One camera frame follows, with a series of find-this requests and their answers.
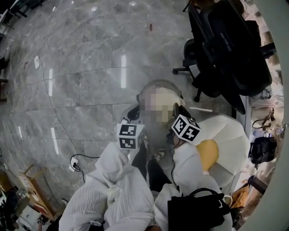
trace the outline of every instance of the electrical outlet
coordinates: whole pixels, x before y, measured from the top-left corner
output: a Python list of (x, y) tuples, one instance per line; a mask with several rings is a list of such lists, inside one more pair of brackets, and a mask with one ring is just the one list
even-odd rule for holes
[(72, 167), (74, 163), (78, 163), (78, 159), (76, 159), (75, 157), (72, 157), (71, 162), (69, 164), (69, 170), (75, 172), (75, 169)]
[(36, 56), (34, 58), (34, 64), (35, 64), (35, 69), (38, 69), (40, 66), (40, 60), (39, 60), (39, 56)]

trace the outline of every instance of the white cable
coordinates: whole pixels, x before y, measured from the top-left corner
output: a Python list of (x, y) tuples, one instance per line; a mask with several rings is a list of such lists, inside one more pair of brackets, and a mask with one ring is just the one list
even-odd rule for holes
[[(40, 63), (41, 70), (42, 70), (43, 81), (45, 81), (45, 80), (44, 80), (44, 71), (43, 71), (42, 63), (41, 63), (40, 59), (39, 59), (39, 63)], [(46, 84), (44, 83), (44, 85), (45, 85), (45, 88), (46, 88), (46, 93), (47, 93), (48, 98), (49, 98), (49, 102), (50, 102), (50, 105), (51, 105), (51, 109), (53, 110), (53, 112), (54, 112), (54, 114), (55, 114), (55, 116), (56, 116), (56, 118), (57, 118), (57, 120), (58, 120), (60, 126), (62, 127), (62, 129), (63, 129), (64, 132), (66, 133), (68, 139), (70, 140), (71, 145), (72, 145), (72, 147), (73, 147), (73, 149), (74, 149), (75, 154), (77, 154), (76, 149), (75, 149), (75, 147), (74, 147), (74, 145), (73, 145), (73, 143), (72, 143), (72, 140), (71, 140), (70, 136), (68, 135), (68, 133), (66, 132), (66, 130), (65, 130), (64, 127), (62, 126), (62, 124), (61, 124), (61, 122), (60, 122), (60, 120), (59, 120), (57, 114), (56, 114), (55, 111), (54, 111), (54, 108), (52, 107), (52, 103), (51, 103), (51, 100), (50, 100), (50, 97), (49, 97), (49, 93), (48, 93), (48, 90), (47, 90)]]
[[(15, 80), (14, 80), (14, 77), (13, 77), (13, 73), (12, 73), (12, 68), (11, 68), (11, 59), (9, 60), (11, 76), (12, 76), (12, 79), (13, 79), (13, 83), (14, 83), (16, 86), (19, 86), (19, 85), (21, 84), (22, 80), (23, 80), (24, 77), (25, 77), (26, 71), (27, 71), (27, 69), (28, 69), (28, 67), (29, 67), (29, 65), (30, 65), (30, 63), (31, 63), (31, 59), (32, 59), (32, 58), (35, 58), (36, 56), (37, 56), (37, 55), (33, 55), (33, 56), (31, 56), (30, 61), (29, 61), (29, 63), (28, 63), (28, 66), (27, 66), (27, 68), (26, 68), (26, 70), (25, 70), (25, 72), (24, 72), (24, 75), (23, 75), (23, 77), (21, 78), (20, 82), (17, 83), (17, 84), (15, 83)], [(40, 59), (38, 59), (38, 60), (39, 60), (39, 63), (40, 63), (40, 66), (41, 66), (41, 70), (42, 70), (43, 81), (45, 81), (45, 79), (44, 79), (44, 71), (43, 71), (42, 63), (41, 63)], [(54, 109), (53, 109), (53, 107), (52, 107), (52, 103), (51, 103), (51, 100), (50, 100), (50, 97), (49, 97), (49, 93), (48, 93), (48, 90), (47, 90), (46, 84), (44, 83), (44, 85), (45, 85), (46, 93), (47, 93), (47, 95), (48, 95), (48, 99), (49, 99), (49, 102), (50, 102), (50, 105), (51, 105), (51, 109), (53, 110), (53, 112), (54, 112), (54, 114), (55, 114), (55, 116), (56, 116), (56, 118), (57, 118), (57, 120), (58, 120), (60, 126), (62, 127), (62, 129), (63, 129), (64, 132), (66, 133), (68, 139), (70, 140), (71, 145), (72, 145), (72, 147), (73, 147), (73, 149), (74, 149), (75, 154), (77, 154), (76, 149), (75, 149), (75, 147), (74, 147), (74, 145), (73, 145), (73, 143), (72, 143), (72, 140), (71, 140), (70, 136), (68, 135), (68, 133), (66, 132), (66, 130), (65, 130), (64, 127), (62, 126), (62, 124), (61, 124), (61, 122), (60, 122), (60, 120), (59, 120), (57, 114), (55, 113), (55, 111), (54, 111)]]
[(16, 82), (15, 82), (15, 79), (14, 79), (14, 76), (13, 76), (13, 73), (12, 73), (11, 60), (9, 60), (10, 73), (11, 73), (11, 77), (12, 77), (12, 79), (13, 79), (14, 85), (19, 86), (19, 85), (21, 84), (22, 80), (23, 80), (24, 77), (25, 77), (26, 71), (27, 71), (27, 69), (28, 69), (28, 67), (29, 67), (29, 65), (30, 65), (30, 63), (31, 63), (31, 59), (32, 59), (32, 58), (35, 58), (35, 57), (36, 57), (36, 55), (31, 56), (30, 61), (29, 61), (29, 63), (28, 63), (28, 66), (27, 66), (27, 68), (26, 68), (26, 70), (25, 70), (25, 72), (24, 72), (24, 75), (23, 75), (23, 77), (21, 78), (21, 80), (20, 80), (19, 83), (16, 83)]

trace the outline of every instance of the shoe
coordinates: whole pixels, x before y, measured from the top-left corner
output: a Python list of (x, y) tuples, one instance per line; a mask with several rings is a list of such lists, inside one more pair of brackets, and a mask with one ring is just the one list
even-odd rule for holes
[(153, 158), (155, 158), (157, 162), (159, 162), (164, 157), (165, 154), (166, 154), (166, 151), (165, 149), (162, 148), (153, 155)]

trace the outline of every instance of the black cable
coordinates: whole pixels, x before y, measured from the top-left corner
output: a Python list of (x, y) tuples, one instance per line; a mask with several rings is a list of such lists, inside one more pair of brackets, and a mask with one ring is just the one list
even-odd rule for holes
[(173, 161), (173, 167), (172, 167), (172, 171), (171, 171), (171, 176), (172, 176), (173, 184), (175, 185), (175, 188), (176, 188), (178, 191), (180, 191), (180, 187), (175, 183), (175, 180), (173, 179), (173, 175), (172, 175), (172, 173), (173, 173), (173, 171), (174, 171), (174, 169), (175, 169), (175, 166), (176, 166), (176, 163), (175, 163), (174, 160), (173, 160), (172, 150), (173, 150), (175, 147), (177, 147), (177, 146), (180, 144), (180, 142), (181, 142), (181, 139), (179, 139), (179, 142), (170, 150), (170, 153), (171, 153), (171, 156), (172, 156), (172, 161)]
[(82, 173), (82, 179), (83, 179), (83, 182), (85, 183), (85, 180), (84, 180), (84, 173), (83, 171), (80, 169), (80, 167), (75, 164), (75, 165), (71, 165), (71, 160), (73, 157), (75, 156), (82, 156), (82, 157), (87, 157), (87, 158), (91, 158), (91, 159), (98, 159), (99, 157), (89, 157), (89, 156), (86, 156), (86, 155), (83, 155), (83, 154), (75, 154), (75, 155), (72, 155), (71, 158), (70, 158), (70, 166), (76, 171), (76, 172), (81, 172)]
[(70, 166), (73, 168), (73, 166), (71, 165), (71, 160), (72, 160), (72, 158), (73, 157), (75, 157), (75, 156), (83, 156), (83, 157), (87, 157), (87, 158), (91, 158), (91, 159), (98, 159), (99, 157), (89, 157), (89, 156), (86, 156), (86, 155), (83, 155), (83, 154), (74, 154), (74, 155), (72, 155), (71, 156), (71, 158), (70, 158)]
[(10, 169), (8, 169), (7, 171), (11, 172), (14, 177), (16, 177), (17, 179), (19, 179)]
[(81, 172), (82, 173), (82, 179), (83, 179), (83, 182), (85, 183), (83, 171), (80, 169), (80, 167), (78, 165), (75, 164), (73, 166), (74, 166), (76, 172)]

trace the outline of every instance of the bag handle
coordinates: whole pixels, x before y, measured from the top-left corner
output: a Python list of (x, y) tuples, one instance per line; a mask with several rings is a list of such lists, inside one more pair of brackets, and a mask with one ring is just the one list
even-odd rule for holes
[[(274, 121), (275, 120), (275, 117), (274, 117), (274, 108), (270, 111), (270, 113), (268, 115), (266, 115), (266, 117), (262, 120), (256, 120), (253, 122), (252, 124), (252, 127), (255, 128), (255, 129), (263, 129), (263, 131), (266, 130), (266, 128), (270, 128), (271, 127), (271, 121)], [(262, 125), (260, 127), (254, 127), (254, 124), (258, 121), (263, 121)]]

